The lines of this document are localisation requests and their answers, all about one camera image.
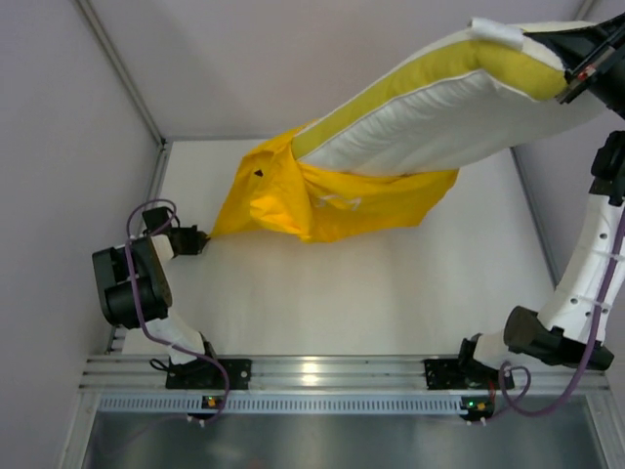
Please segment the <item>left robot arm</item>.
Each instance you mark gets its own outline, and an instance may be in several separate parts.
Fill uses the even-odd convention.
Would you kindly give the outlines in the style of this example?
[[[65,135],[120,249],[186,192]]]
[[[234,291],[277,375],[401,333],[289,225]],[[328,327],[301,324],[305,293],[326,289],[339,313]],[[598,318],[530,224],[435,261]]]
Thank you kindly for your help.
[[[143,204],[128,218],[140,215],[144,230],[127,234],[117,247],[99,250],[92,264],[100,307],[112,326],[138,329],[149,341],[167,349],[168,362],[161,368],[175,377],[191,377],[209,366],[220,368],[203,334],[173,313],[173,292],[165,265],[182,256],[197,256],[209,235],[196,225],[185,227],[174,202],[158,199]]]

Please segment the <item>white pillow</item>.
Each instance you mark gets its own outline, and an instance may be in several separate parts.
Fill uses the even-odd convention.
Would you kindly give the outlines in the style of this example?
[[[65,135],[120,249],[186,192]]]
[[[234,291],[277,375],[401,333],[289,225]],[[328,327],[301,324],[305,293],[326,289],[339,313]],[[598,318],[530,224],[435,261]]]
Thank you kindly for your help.
[[[587,25],[472,18],[306,126],[292,154],[325,170],[398,176],[458,169],[569,131],[605,106],[592,94],[559,104],[564,61],[533,36]]]

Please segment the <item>yellow Pikachu pillowcase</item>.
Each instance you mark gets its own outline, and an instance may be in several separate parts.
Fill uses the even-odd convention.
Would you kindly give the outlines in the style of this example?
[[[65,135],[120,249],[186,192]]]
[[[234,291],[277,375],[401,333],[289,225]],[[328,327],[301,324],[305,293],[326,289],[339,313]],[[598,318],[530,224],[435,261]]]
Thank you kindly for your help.
[[[267,230],[303,242],[334,242],[382,229],[419,225],[455,185],[455,170],[369,177],[297,160],[300,143],[346,130],[320,119],[278,135],[245,154],[212,237]]]

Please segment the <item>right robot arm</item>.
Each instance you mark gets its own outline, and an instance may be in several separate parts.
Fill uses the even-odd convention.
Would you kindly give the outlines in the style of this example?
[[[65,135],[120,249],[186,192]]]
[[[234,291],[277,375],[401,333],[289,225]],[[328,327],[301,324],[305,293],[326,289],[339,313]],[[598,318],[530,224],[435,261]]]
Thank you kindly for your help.
[[[530,38],[562,59],[562,105],[595,97],[624,113],[624,17]],[[517,306],[502,331],[462,342],[460,368],[474,378],[495,372],[514,354],[551,366],[605,371],[614,359],[604,345],[614,298],[624,281],[624,134],[611,132],[592,164],[586,218],[554,295],[538,312]]]

